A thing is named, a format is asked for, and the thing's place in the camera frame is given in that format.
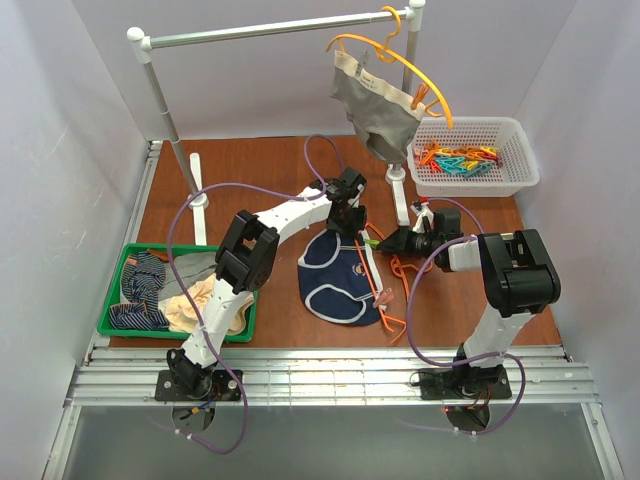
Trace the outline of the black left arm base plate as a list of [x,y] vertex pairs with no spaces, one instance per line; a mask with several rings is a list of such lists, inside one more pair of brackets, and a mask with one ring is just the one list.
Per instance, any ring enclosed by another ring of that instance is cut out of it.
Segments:
[[205,371],[194,382],[180,380],[170,370],[157,377],[154,399],[160,402],[235,402],[241,399],[239,381],[226,370]]

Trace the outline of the orange plastic hanger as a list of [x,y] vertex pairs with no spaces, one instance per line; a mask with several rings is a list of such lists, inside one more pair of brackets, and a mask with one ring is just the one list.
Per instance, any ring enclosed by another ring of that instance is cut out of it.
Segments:
[[356,241],[356,248],[360,259],[367,253],[367,271],[369,287],[375,290],[373,298],[387,289],[392,288],[395,298],[382,308],[374,308],[380,315],[382,329],[387,337],[389,346],[396,346],[406,335],[407,321],[405,314],[400,312],[401,307],[408,305],[410,282],[415,278],[419,267],[409,260],[400,256],[385,256],[376,252],[374,248],[367,245],[365,239],[384,240],[387,235],[373,222],[367,221],[364,229],[360,232],[362,240]]

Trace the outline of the navy blue underwear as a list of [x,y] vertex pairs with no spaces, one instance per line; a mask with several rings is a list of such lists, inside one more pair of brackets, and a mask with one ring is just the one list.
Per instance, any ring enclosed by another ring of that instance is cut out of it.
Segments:
[[368,239],[367,233],[354,240],[325,229],[307,244],[297,262],[298,285],[314,316],[353,327],[380,321],[374,301],[384,286]]

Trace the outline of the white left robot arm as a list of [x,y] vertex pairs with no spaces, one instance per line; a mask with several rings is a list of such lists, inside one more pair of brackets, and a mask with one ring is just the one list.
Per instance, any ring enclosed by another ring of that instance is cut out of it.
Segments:
[[196,312],[198,325],[179,349],[167,354],[171,381],[183,396],[211,397],[211,367],[219,363],[227,331],[241,304],[269,279],[279,245],[316,223],[355,236],[366,220],[366,208],[357,204],[366,185],[365,177],[348,167],[296,196],[282,195],[285,201],[269,210],[235,214],[216,252],[213,293],[204,310]]

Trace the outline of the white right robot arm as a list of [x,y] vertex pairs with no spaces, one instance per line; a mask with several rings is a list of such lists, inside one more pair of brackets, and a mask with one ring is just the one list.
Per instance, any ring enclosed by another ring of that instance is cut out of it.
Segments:
[[431,258],[444,272],[478,269],[487,306],[474,332],[461,344],[454,365],[418,371],[413,384],[424,399],[458,394],[511,396],[503,354],[521,329],[555,303],[561,283],[536,229],[482,233],[469,242],[442,246],[463,236],[460,211],[424,208],[414,227],[401,226],[379,242],[385,254]]

